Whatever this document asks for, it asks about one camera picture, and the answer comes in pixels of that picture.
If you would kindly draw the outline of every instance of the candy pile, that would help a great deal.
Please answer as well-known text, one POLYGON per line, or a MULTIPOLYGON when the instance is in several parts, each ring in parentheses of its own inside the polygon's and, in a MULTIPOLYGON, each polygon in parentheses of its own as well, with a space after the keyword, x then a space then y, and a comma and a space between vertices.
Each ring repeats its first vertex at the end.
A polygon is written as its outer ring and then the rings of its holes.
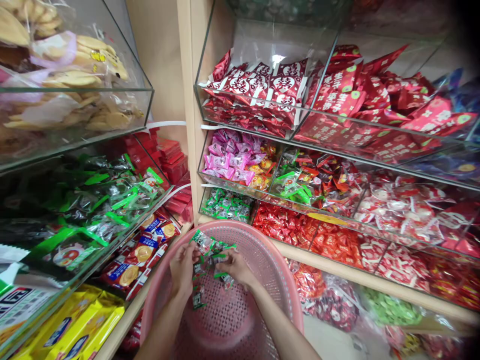
POLYGON ((283 152, 271 193, 350 216, 369 176, 339 156, 291 147, 283 152))
POLYGON ((430 273, 430 291, 444 299, 480 311, 480 278, 467 265, 423 254, 430 273))
POLYGON ((380 264, 380 260, 389 246, 389 242, 363 234, 358 234, 361 252, 361 264, 370 273, 374 273, 380 264))
POLYGON ((304 214, 262 202, 252 226, 272 239, 308 249, 319 223, 304 214))
POLYGON ((404 246, 390 243, 375 274, 430 293, 429 271, 425 262, 404 246))
POLYGON ((295 260, 287 259, 286 262, 295 280, 303 311, 313 315, 315 299, 325 290, 322 271, 295 260))
POLYGON ((317 268, 286 259, 300 296, 304 314, 318 319, 347 333, 351 332, 359 309, 358 296, 348 281, 317 268))
POLYGON ((230 129, 215 131, 205 155, 204 174, 240 182, 253 189, 268 189, 277 164, 277 147, 265 139, 230 129))
POLYGON ((193 293, 192 302, 193 310, 201 309, 207 306, 202 302, 205 294, 205 287, 201 278, 208 275, 213 269, 213 277, 220 279, 225 290, 229 290, 234 285, 234 279, 226 272, 220 272, 215 265, 226 260, 227 255, 221 253, 224 250, 234 249, 237 244, 229 245, 223 241, 217 241, 214 237, 208 237, 200 230, 190 239, 190 242, 196 242, 200 251, 200 260, 193 266, 193 293))
POLYGON ((4 181, 0 243, 31 251, 33 267, 49 262, 67 271, 137 222, 168 186, 152 167, 137 171, 127 154, 64 156, 55 169, 4 181))
POLYGON ((203 214, 216 219, 237 220, 247 223, 253 202, 254 199, 251 197, 214 187, 201 211, 203 214))
POLYGON ((375 224, 382 237, 406 246, 423 249, 428 243, 480 258, 476 237, 464 232, 477 215, 478 203, 458 190, 450 191, 449 198, 448 188, 419 181, 383 170, 376 173, 355 220, 375 224))
POLYGON ((351 332, 359 317, 358 296, 348 281, 326 274, 326 289, 316 300, 316 317, 346 333, 351 332))
POLYGON ((102 271, 101 279, 108 285, 121 289, 129 301, 145 285, 154 266, 167 251, 169 241, 180 235, 175 220, 165 211, 155 211, 141 226, 141 232, 130 239, 118 256, 102 271))
POLYGON ((323 257, 356 268, 364 268, 356 231, 320 222, 310 250, 323 257))
MULTIPOLYGON (((402 78, 388 71, 406 48, 407 45, 364 64, 358 46, 337 45, 315 99, 315 84, 324 66, 319 63, 313 70, 313 86, 306 104, 313 104, 312 108, 320 112, 357 118, 372 125, 311 112, 295 139, 396 163, 429 152, 442 143, 375 124, 426 135, 465 134, 477 114, 455 112, 455 104, 445 92, 445 81, 439 80, 434 86, 420 72, 402 78)), ((458 81, 453 80, 455 76, 453 73, 448 77, 450 88, 458 86, 458 81)))
POLYGON ((363 287, 361 298, 378 325, 417 325, 422 320, 417 307, 383 292, 363 287))
POLYGON ((271 68, 263 62, 233 66, 231 57, 232 50, 202 85, 210 95, 203 111, 212 121, 284 138, 299 124, 301 109, 295 107, 302 106, 310 59, 271 68))
POLYGON ((441 335, 421 335, 421 341, 432 360, 463 359, 465 342, 458 337, 441 335))

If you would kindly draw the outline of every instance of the yellow candy wrapper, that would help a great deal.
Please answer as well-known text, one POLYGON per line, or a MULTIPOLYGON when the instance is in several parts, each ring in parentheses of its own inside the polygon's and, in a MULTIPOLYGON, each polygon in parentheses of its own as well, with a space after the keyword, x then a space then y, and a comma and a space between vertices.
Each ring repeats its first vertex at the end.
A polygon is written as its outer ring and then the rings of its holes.
POLYGON ((118 297, 107 292, 101 295, 81 314, 66 334, 53 346, 46 360, 77 359, 84 348, 97 337, 110 315, 123 305, 118 297))
POLYGON ((85 309, 102 293, 102 290, 82 285, 40 328, 22 345, 12 360, 43 359, 62 338, 85 309))

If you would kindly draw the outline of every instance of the shelf edge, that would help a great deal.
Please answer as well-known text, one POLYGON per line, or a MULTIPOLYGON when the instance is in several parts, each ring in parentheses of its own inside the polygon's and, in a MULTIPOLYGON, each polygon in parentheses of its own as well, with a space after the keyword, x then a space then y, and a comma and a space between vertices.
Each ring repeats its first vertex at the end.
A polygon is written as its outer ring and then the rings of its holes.
POLYGON ((442 314, 449 319, 458 320, 474 327, 480 326, 480 315, 473 310, 468 310, 451 302, 396 284, 373 274, 356 270, 339 262, 318 256, 313 252, 305 251, 277 240, 272 241, 280 253, 286 258, 296 260, 354 283, 405 300, 427 310, 442 314))

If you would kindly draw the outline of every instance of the white strap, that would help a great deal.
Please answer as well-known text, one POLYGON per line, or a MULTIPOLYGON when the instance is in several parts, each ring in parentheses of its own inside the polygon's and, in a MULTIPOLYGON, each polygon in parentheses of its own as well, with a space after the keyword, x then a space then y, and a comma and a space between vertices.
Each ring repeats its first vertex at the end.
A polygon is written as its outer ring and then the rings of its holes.
POLYGON ((183 190, 185 188, 188 188, 189 186, 191 186, 192 184, 189 183, 189 184, 185 184, 183 186, 180 186, 178 189, 175 189, 175 191, 172 191, 171 193, 169 193, 165 198, 163 198, 162 200, 162 205, 165 204, 172 196, 174 196, 176 193, 178 193, 180 190, 183 190))
POLYGON ((226 126, 222 126, 222 125, 205 125, 205 124, 201 124, 200 125, 200 129, 202 130, 218 130, 218 129, 227 129, 226 126))
POLYGON ((139 130, 139 133, 150 134, 149 129, 159 128, 162 126, 187 126, 186 121, 156 121, 156 122, 147 122, 143 130, 139 130))

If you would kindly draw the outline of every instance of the wooden shelf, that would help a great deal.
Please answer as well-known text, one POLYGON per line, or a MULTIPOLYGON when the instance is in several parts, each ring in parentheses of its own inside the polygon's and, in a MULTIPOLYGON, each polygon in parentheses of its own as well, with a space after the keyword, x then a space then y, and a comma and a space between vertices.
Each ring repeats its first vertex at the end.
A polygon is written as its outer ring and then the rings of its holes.
MULTIPOLYGON (((201 215, 198 223, 205 224, 213 220, 215 219, 210 216, 201 215)), ((409 303, 421 306, 427 310, 444 315, 446 318, 448 318, 450 321, 454 321, 456 324, 461 323, 462 329, 466 332, 472 333, 472 330, 468 326, 480 327, 480 315, 475 311, 468 310, 464 307, 431 296, 427 293, 414 290, 382 277, 375 276, 373 274, 330 260, 326 257, 319 256, 313 252, 288 245, 281 241, 273 239, 272 241, 280 253, 286 258, 313 266, 314 268, 337 275, 353 283, 357 283, 382 293, 392 295, 409 303)), ((440 324, 438 324, 436 327, 433 324, 430 324, 429 326, 411 326, 409 331, 415 332, 416 334, 431 334, 432 332, 446 334, 448 333, 449 329, 445 326, 440 327, 440 324)))
MULTIPOLYGON (((172 240, 171 245, 180 239, 183 235, 185 235, 191 228, 191 222, 186 222, 183 224, 181 228, 181 233, 175 239, 172 240)), ((155 275, 157 267, 150 273, 145 285, 141 288, 135 298, 131 301, 130 305, 126 309, 125 313, 121 317, 118 324, 115 326, 113 331, 110 333, 106 341, 103 343, 102 347, 98 351, 96 358, 102 360, 110 360, 114 357, 117 349, 119 348, 120 344, 122 343, 123 339, 127 335, 128 331, 132 327, 134 321, 137 319, 140 311, 144 307, 145 300, 147 298, 147 294, 149 293, 150 289, 150 282, 155 275)))

